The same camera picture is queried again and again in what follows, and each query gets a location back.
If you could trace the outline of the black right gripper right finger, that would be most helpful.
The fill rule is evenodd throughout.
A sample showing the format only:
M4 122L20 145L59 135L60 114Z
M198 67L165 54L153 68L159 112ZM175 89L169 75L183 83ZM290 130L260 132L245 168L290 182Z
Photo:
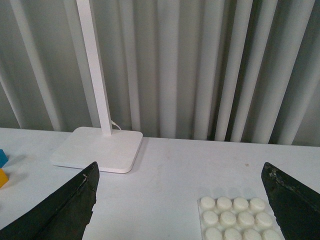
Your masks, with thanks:
M269 162L261 180L276 222L286 240L320 238L320 194Z

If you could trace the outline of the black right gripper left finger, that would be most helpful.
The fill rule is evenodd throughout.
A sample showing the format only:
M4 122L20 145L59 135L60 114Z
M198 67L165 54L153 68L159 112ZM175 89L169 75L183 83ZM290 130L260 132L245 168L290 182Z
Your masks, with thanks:
M81 240L97 198L100 172L92 162L30 211L1 229L2 240Z

